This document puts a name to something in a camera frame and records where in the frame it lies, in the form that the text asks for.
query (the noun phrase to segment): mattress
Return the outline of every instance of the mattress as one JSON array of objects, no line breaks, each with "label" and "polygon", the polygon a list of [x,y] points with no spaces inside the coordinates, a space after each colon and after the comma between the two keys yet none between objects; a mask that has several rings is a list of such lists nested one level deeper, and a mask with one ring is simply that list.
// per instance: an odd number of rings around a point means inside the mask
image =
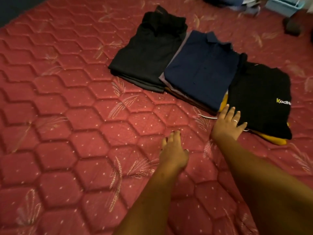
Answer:
[{"label": "mattress", "polygon": [[249,61],[287,72],[293,139],[239,142],[313,188],[311,17],[299,38],[282,17],[257,18],[202,0],[47,0],[0,29],[0,234],[109,235],[154,172],[161,139],[181,129],[190,161],[172,193],[167,234],[258,234],[225,160],[214,120],[170,94],[143,90],[107,66],[143,14],[162,5],[188,31],[214,31]]}]

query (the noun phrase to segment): light blue plastic basket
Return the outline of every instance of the light blue plastic basket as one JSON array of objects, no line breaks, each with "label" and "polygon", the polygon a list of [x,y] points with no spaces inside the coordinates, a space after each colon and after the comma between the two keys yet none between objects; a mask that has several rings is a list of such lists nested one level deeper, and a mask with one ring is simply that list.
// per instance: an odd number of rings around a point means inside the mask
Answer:
[{"label": "light blue plastic basket", "polygon": [[294,6],[280,0],[268,0],[265,7],[272,11],[278,12],[284,16],[291,17],[298,10],[302,9],[305,4],[305,1],[299,0],[287,0],[287,1],[298,4]]}]

